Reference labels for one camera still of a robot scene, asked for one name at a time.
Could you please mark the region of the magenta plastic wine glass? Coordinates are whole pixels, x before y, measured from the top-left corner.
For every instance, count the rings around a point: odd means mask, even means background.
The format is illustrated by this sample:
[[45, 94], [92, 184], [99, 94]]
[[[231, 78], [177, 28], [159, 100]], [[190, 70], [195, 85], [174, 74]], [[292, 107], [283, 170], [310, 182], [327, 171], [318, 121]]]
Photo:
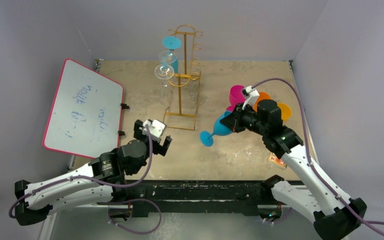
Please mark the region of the magenta plastic wine glass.
[[226, 111], [232, 112], [237, 104], [243, 103], [246, 98], [244, 97], [242, 90], [245, 87], [243, 85], [234, 85], [230, 88], [229, 103], [230, 106], [226, 108]]

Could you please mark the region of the orange plastic wine glass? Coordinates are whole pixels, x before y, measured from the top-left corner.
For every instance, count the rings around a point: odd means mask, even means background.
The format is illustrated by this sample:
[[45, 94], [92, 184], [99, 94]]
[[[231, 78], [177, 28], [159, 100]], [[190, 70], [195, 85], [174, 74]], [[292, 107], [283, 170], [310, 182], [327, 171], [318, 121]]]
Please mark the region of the orange plastic wine glass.
[[260, 91], [259, 97], [256, 100], [255, 104], [253, 105], [253, 110], [257, 112], [259, 102], [262, 100], [270, 100], [270, 99], [271, 99], [271, 96], [268, 93]]

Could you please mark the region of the yellow plastic wine glass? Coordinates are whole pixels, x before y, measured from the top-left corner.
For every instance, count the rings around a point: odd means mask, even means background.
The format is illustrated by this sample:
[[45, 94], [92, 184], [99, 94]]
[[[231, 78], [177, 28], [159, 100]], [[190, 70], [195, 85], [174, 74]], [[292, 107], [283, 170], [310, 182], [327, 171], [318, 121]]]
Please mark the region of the yellow plastic wine glass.
[[291, 108], [287, 104], [282, 102], [278, 102], [277, 106], [280, 108], [281, 111], [281, 119], [283, 121], [287, 121], [292, 115]]

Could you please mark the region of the clear wine glass front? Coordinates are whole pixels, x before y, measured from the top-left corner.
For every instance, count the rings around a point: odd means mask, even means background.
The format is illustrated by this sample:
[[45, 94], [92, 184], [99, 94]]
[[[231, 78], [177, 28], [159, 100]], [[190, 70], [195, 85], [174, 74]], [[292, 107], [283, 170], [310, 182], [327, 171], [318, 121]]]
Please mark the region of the clear wine glass front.
[[174, 68], [168, 63], [161, 63], [154, 70], [155, 76], [161, 80], [160, 98], [166, 107], [172, 103], [173, 86], [169, 80], [174, 76], [174, 73]]

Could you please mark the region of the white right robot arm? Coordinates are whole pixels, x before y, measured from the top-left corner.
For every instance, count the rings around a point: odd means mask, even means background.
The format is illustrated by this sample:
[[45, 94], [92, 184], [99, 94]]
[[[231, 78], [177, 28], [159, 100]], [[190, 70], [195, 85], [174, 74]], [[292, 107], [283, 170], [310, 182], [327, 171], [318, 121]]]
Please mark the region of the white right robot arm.
[[351, 198], [327, 176], [307, 154], [302, 139], [283, 124], [281, 115], [276, 101], [264, 99], [256, 110], [237, 104], [219, 123], [233, 133], [249, 130], [260, 135], [265, 147], [286, 163], [309, 191], [273, 176], [260, 191], [264, 202], [287, 204], [308, 219], [323, 240], [341, 240], [361, 226], [367, 205], [361, 198]]

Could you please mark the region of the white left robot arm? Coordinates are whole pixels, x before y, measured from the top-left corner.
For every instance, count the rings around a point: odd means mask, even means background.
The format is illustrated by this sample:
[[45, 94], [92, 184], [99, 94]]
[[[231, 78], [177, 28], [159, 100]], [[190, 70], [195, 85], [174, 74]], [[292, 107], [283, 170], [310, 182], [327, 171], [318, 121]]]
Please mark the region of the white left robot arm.
[[129, 199], [128, 188], [142, 183], [154, 155], [165, 156], [172, 142], [162, 136], [167, 125], [157, 119], [136, 120], [133, 140], [104, 152], [83, 166], [50, 180], [14, 184], [17, 198], [8, 216], [21, 226], [44, 221], [63, 209], [91, 203], [118, 205]]

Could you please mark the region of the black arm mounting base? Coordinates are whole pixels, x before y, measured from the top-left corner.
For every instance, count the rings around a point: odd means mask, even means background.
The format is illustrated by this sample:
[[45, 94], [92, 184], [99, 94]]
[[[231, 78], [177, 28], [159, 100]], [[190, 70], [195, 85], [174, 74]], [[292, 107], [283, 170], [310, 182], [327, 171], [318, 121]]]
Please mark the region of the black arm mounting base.
[[123, 213], [115, 217], [144, 218], [150, 213], [242, 214], [276, 222], [289, 215], [288, 205], [269, 192], [268, 180], [144, 180], [127, 189], [116, 189], [107, 202]]

